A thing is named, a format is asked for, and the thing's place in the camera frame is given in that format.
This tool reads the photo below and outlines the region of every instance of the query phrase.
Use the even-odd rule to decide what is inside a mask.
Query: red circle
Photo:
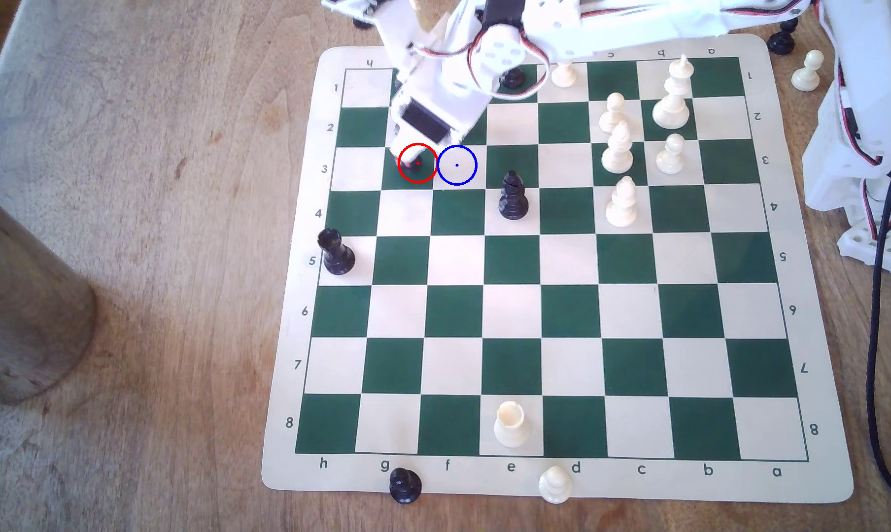
[[[432,165],[432,174],[430,174],[429,177],[427,177],[426,179],[424,179],[424,180],[422,180],[422,181],[414,181],[414,180],[410,179],[409,177],[406,177],[406,175],[403,173],[403,153],[406,153],[406,150],[412,148],[413,146],[423,146],[423,147],[425,147],[428,151],[432,151],[432,158],[433,158],[433,160],[438,160],[439,157],[436,155],[436,151],[433,150],[431,146],[429,146],[428,144],[423,144],[422,142],[413,142],[412,144],[406,146],[406,147],[403,149],[403,151],[400,151],[400,152],[399,152],[399,157],[396,158],[396,169],[399,170],[399,175],[402,175],[402,176],[403,176],[403,179],[409,181],[410,183],[413,183],[414,185],[422,185],[422,184],[426,183],[428,180],[430,180],[430,179],[432,179],[433,177],[435,177],[435,175],[436,175],[436,165]]]

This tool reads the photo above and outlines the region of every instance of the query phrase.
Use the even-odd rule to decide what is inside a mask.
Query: blue circle
[[[462,148],[464,151],[468,151],[468,154],[472,156],[472,160],[475,161],[475,169],[472,170],[472,175],[471,175],[468,179],[466,179],[465,181],[463,181],[462,183],[452,183],[452,181],[446,179],[446,176],[443,176],[443,172],[442,172],[442,170],[439,168],[439,161],[442,160],[443,155],[445,155],[447,151],[449,151],[449,150],[451,150],[451,149],[453,149],[453,148]],[[478,171],[479,171],[479,161],[475,158],[475,153],[472,153],[472,151],[469,150],[467,146],[463,146],[462,144],[453,144],[452,146],[449,146],[449,147],[446,148],[445,150],[442,150],[442,151],[439,152],[439,158],[436,159],[436,171],[439,173],[439,177],[442,178],[442,180],[445,181],[446,183],[449,183],[450,185],[452,185],[452,187],[462,187],[463,185],[465,185],[465,184],[468,183],[469,181],[472,181],[472,178],[475,177],[475,174],[476,174],[476,173],[478,173]]]

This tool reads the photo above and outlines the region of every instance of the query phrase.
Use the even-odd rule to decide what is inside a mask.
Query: black cable
[[[869,350],[865,360],[865,410],[869,425],[869,445],[872,457],[876,461],[879,475],[886,481],[891,490],[891,473],[883,458],[883,450],[879,444],[879,429],[876,425],[876,350],[879,344],[879,302],[880,288],[883,283],[883,254],[886,248],[886,236],[889,233],[889,217],[891,215],[891,171],[889,172],[889,188],[886,201],[883,203],[883,216],[878,228],[876,241],[876,260],[872,267],[872,318],[869,323]]]

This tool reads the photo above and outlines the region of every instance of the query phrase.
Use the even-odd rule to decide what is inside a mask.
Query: cylindrical object
[[[0,207],[0,402],[43,392],[94,335],[94,291]]]

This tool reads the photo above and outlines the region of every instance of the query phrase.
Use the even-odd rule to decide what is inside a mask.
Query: green square
[[[367,339],[363,393],[418,394],[422,378],[422,338]]]
[[[541,188],[541,234],[593,234],[593,188]]]
[[[481,393],[496,396],[541,395],[541,340],[482,340]]]
[[[375,285],[424,285],[428,271],[428,236],[377,237]]]
[[[311,336],[366,336],[369,315],[369,286],[319,286]]]
[[[760,183],[758,158],[750,138],[700,140],[698,151],[706,185]]]
[[[434,456],[478,456],[479,396],[422,396],[419,450]]]
[[[426,295],[426,336],[481,336],[481,285],[430,286]]]
[[[701,185],[649,187],[653,233],[708,233],[709,208]]]
[[[539,236],[485,237],[485,284],[540,283]]]
[[[539,103],[537,139],[540,144],[590,142],[590,110],[586,102]]]
[[[380,191],[341,192],[332,190],[327,197],[324,227],[337,229],[344,236],[374,236],[380,212]],[[314,216],[323,216],[321,209]]]
[[[521,176],[525,188],[537,187],[536,144],[489,146],[486,153],[486,187],[501,188],[508,170],[514,170]]]
[[[465,146],[484,146],[488,144],[485,140],[488,137],[488,111],[486,110],[479,117],[479,121],[468,130],[465,138],[462,140]]]
[[[676,460],[740,460],[734,401],[669,398]]]
[[[534,86],[534,83],[537,82],[537,65],[521,65],[518,68],[521,69],[521,72],[524,72],[524,84],[517,89],[506,89],[504,85],[499,83],[499,94],[510,95],[514,93],[520,93],[521,91],[528,90],[529,87]],[[501,100],[498,98],[492,98],[491,103],[534,103],[536,101],[537,93],[532,94],[523,100]]]
[[[691,77],[694,98],[744,96],[741,65],[736,57],[688,58],[698,76]]]
[[[655,283],[652,234],[597,235],[601,283]]]
[[[661,140],[665,142],[666,137],[679,133],[686,140],[695,140],[698,138],[695,130],[695,111],[691,106],[691,99],[686,99],[685,104],[688,106],[688,122],[677,130],[667,130],[659,127],[652,121],[652,107],[659,100],[642,100],[642,136],[643,140]]]
[[[432,181],[439,179],[438,175],[432,175],[436,172],[436,158],[431,151],[423,150],[419,154],[419,165],[416,168],[403,168],[403,173],[399,173],[399,166],[396,164],[397,155],[393,155],[387,150],[383,155],[383,187],[384,190],[428,190],[432,188]],[[425,183],[411,183],[403,178],[409,177],[413,181],[423,181]]]
[[[620,93],[627,100],[640,99],[635,61],[587,62],[586,84],[591,100],[606,100],[611,93]]]
[[[602,397],[544,397],[544,456],[605,458],[606,408]]]
[[[712,233],[720,283],[776,283],[771,236],[767,233]]]
[[[597,285],[542,285],[541,336],[599,338],[600,291]]]
[[[298,413],[298,454],[347,454],[357,447],[359,394],[305,394]]]
[[[609,396],[667,396],[662,340],[605,338],[604,375]]]
[[[659,285],[664,338],[724,338],[718,285]]]
[[[388,113],[387,107],[341,107],[335,144],[338,148],[385,146]]]
[[[456,188],[432,191],[433,235],[482,235],[485,191]]]
[[[612,173],[604,168],[601,158],[606,150],[606,143],[593,144],[590,152],[593,157],[593,185],[595,187],[614,187],[622,176],[628,175],[633,178],[633,183],[637,186],[646,185],[646,152],[641,142],[634,142],[629,152],[633,154],[633,165],[629,170],[623,173]]]
[[[787,340],[726,340],[731,391],[736,398],[795,398],[794,363]]]

